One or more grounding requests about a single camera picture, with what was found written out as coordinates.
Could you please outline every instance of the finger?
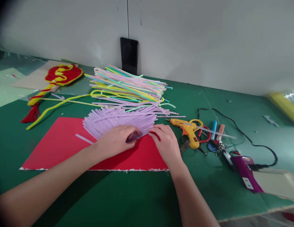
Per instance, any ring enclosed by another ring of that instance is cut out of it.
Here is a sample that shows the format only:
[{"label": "finger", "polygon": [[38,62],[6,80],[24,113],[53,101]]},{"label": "finger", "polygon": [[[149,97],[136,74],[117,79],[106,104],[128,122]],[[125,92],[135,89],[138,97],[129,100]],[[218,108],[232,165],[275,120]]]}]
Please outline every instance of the finger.
[{"label": "finger", "polygon": [[160,140],[162,140],[162,138],[165,135],[165,133],[162,130],[160,130],[159,128],[151,128],[149,130],[149,132],[154,132],[156,135],[158,135],[158,137],[160,138]]},{"label": "finger", "polygon": [[163,125],[163,124],[160,124],[160,125],[155,125],[155,126],[153,126],[154,128],[159,128],[160,130],[162,130],[163,132],[165,132],[165,133],[168,133],[169,131],[168,131],[168,129],[165,127],[165,125]]},{"label": "finger", "polygon": [[154,140],[155,144],[158,144],[159,143],[159,139],[158,139],[158,137],[155,134],[148,133],[148,135],[152,137],[152,139]]},{"label": "finger", "polygon": [[137,142],[137,140],[132,140],[131,142],[127,143],[127,150],[134,148],[136,142]]},{"label": "finger", "polygon": [[131,134],[128,136],[127,140],[131,139],[132,136],[133,136],[133,133],[131,133]]},{"label": "finger", "polygon": [[174,133],[174,132],[172,131],[172,128],[171,128],[169,125],[166,125],[166,128],[168,129],[169,132]]},{"label": "finger", "polygon": [[128,135],[130,135],[131,133],[136,132],[136,134],[139,136],[140,135],[140,130],[135,127],[134,125],[127,125],[128,127],[125,128],[125,131]]}]

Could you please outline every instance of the smartphone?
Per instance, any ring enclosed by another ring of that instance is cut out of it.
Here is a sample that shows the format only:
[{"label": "smartphone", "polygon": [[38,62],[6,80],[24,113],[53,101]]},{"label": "smartphone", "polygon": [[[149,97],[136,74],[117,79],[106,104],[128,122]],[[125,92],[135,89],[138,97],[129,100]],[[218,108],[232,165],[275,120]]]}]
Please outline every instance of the smartphone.
[{"label": "smartphone", "polygon": [[138,41],[121,37],[122,69],[137,75]]}]

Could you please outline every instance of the blue marker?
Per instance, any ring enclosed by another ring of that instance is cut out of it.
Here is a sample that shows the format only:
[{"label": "blue marker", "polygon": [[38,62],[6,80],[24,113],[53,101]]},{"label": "blue marker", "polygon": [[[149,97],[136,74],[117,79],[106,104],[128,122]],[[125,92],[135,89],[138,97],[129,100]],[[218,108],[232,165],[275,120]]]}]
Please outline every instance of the blue marker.
[{"label": "blue marker", "polygon": [[[215,132],[216,132],[216,127],[217,127],[217,121],[214,121],[214,122],[213,122],[213,128],[212,128],[212,131],[215,131]],[[215,134],[214,134],[214,133],[212,133],[212,135],[211,135],[211,139],[212,139],[212,140],[215,140]]]}]

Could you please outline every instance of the green cutting mat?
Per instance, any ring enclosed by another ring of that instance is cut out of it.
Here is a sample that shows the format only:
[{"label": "green cutting mat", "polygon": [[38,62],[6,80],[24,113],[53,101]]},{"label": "green cutting mat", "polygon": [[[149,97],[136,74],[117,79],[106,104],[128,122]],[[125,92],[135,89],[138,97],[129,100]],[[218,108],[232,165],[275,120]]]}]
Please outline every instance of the green cutting mat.
[{"label": "green cutting mat", "polygon": [[[198,108],[217,108],[233,118],[255,144],[267,145],[276,151],[279,157],[276,168],[294,173],[294,125],[266,98],[173,81],[167,83],[173,90],[167,90],[164,97],[176,106],[176,112],[187,116],[186,120],[197,118]],[[91,103],[94,100],[84,97],[80,101]],[[40,111],[55,104],[55,101],[44,101]],[[39,173],[18,169],[58,117],[83,118],[92,108],[76,103],[64,104],[27,131],[27,124],[19,122],[29,109],[22,100],[0,107],[0,193]],[[262,115],[270,115],[280,128],[268,123]],[[225,132],[237,137],[236,140],[224,139],[229,146],[253,157],[257,163],[273,162],[269,151],[252,147],[228,120],[213,110],[201,110],[200,119],[209,127],[217,117],[220,123],[226,124]],[[168,122],[161,118],[158,123]],[[176,127],[172,129],[179,138],[182,130]],[[205,144],[202,148],[208,152]],[[294,204],[275,196],[248,191],[240,176],[229,170],[225,161],[213,153],[208,152],[206,157],[199,151],[188,149],[183,159],[218,220],[264,213],[269,209]],[[36,226],[55,224],[69,227],[82,224],[180,226],[181,219],[169,172],[93,171],[78,178],[38,220]]]}]

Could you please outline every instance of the black cable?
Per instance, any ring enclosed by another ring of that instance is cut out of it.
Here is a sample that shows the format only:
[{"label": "black cable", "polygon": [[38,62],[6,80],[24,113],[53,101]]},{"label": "black cable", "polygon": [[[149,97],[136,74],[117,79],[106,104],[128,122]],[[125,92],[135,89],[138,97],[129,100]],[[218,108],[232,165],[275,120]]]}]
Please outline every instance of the black cable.
[{"label": "black cable", "polygon": [[202,109],[202,110],[211,110],[211,109],[212,109],[212,110],[215,110],[216,112],[218,112],[219,114],[221,114],[223,117],[225,117],[225,118],[231,120],[231,121],[234,123],[235,127],[237,128],[237,130],[239,130],[240,133],[250,141],[250,143],[252,144],[252,146],[255,146],[255,147],[265,147],[265,148],[267,148],[269,151],[272,152],[272,154],[273,154],[273,156],[274,156],[274,163],[273,163],[273,164],[271,164],[271,165],[260,165],[260,164],[249,165],[249,167],[250,167],[251,170],[259,170],[259,169],[262,169],[262,168],[266,168],[266,167],[270,167],[270,166],[275,166],[275,165],[277,164],[278,158],[277,158],[275,152],[274,152],[270,147],[267,147],[267,146],[264,146],[264,145],[254,145],[253,142],[252,142],[252,140],[251,140],[251,139],[250,139],[245,133],[243,133],[242,130],[240,130],[240,129],[238,128],[238,126],[236,125],[236,123],[235,123],[235,121],[234,121],[233,119],[231,119],[231,118],[229,118],[229,117],[223,115],[221,112],[219,112],[217,109],[214,109],[214,108],[208,108],[208,109],[206,109],[206,108],[199,108],[199,109],[197,110],[197,119],[200,118],[200,110],[201,110],[201,109]]}]

